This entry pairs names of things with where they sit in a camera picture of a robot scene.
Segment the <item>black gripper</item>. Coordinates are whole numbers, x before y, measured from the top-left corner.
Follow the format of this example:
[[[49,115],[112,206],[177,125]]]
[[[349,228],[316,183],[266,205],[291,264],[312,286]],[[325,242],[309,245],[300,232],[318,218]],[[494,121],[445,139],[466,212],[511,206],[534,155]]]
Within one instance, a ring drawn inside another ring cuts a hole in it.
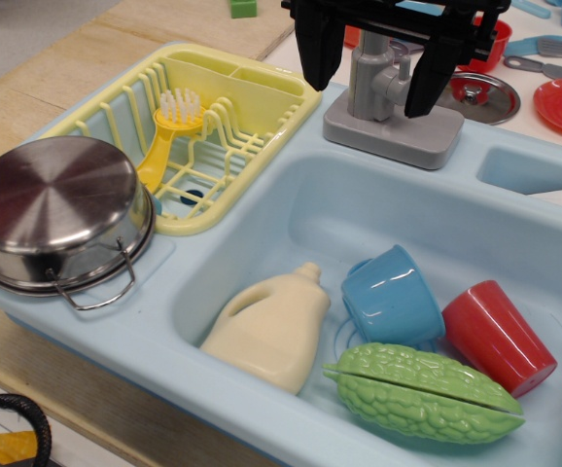
[[[408,118],[430,114],[461,61],[485,59],[495,41],[496,22],[509,1],[437,1],[438,15],[408,9],[400,1],[283,1],[295,21],[302,74],[324,90],[342,58],[345,27],[424,46],[404,106]]]

